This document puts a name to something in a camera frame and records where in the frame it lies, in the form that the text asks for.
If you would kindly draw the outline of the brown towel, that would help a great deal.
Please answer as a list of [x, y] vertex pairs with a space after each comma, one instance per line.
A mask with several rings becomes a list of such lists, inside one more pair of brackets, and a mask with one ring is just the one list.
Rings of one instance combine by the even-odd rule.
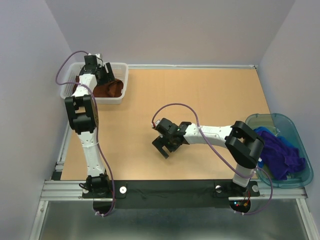
[[93, 74], [84, 74], [76, 77], [71, 97], [80, 98], [88, 95], [95, 98], [118, 98], [122, 95], [123, 86], [123, 82], [118, 79], [98, 85]]

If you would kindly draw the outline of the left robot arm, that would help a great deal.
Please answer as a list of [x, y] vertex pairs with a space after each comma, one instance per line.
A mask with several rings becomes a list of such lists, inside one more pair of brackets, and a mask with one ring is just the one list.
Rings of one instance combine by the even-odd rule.
[[74, 93], [64, 99], [69, 125], [77, 134], [86, 161], [87, 177], [80, 187], [86, 198], [111, 198], [113, 186], [99, 149], [99, 116], [93, 96], [96, 86], [114, 80], [111, 66], [105, 65], [100, 54], [84, 56]]

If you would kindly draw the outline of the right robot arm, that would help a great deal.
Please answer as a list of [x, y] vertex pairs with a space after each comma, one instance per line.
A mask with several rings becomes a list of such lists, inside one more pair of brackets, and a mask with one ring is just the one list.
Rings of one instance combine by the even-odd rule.
[[236, 121], [227, 126], [198, 126], [191, 122], [181, 122], [177, 125], [166, 118], [152, 124], [152, 128], [159, 136], [152, 145], [168, 158], [170, 153], [176, 151], [181, 145], [208, 144], [228, 149], [236, 162], [231, 192], [242, 195], [248, 190], [250, 178], [258, 165], [258, 160], [265, 146], [265, 141], [243, 121]]

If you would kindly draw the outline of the purple towel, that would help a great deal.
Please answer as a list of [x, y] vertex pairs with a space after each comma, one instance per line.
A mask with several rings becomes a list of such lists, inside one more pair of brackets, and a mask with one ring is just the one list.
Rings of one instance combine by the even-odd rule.
[[306, 159], [300, 157], [298, 148], [288, 146], [281, 138], [268, 131], [259, 130], [257, 134], [264, 140], [260, 158], [276, 180], [287, 180], [288, 174], [298, 173], [306, 168]]

